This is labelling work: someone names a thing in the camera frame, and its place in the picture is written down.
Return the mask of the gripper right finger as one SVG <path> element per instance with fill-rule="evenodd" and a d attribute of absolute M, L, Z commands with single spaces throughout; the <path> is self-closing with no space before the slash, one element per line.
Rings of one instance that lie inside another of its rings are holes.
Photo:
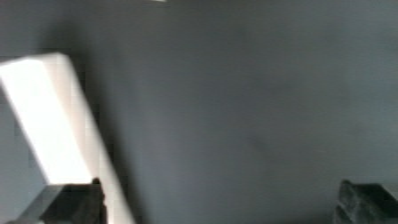
<path fill-rule="evenodd" d="M 398 224 L 398 199 L 380 184 L 341 181 L 332 224 Z"/>

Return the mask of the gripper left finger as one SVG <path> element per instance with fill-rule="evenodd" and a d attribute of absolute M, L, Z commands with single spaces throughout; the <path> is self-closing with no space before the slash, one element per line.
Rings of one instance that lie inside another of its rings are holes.
<path fill-rule="evenodd" d="M 83 184 L 46 186 L 19 215 L 19 224 L 106 224 L 97 178 Z"/>

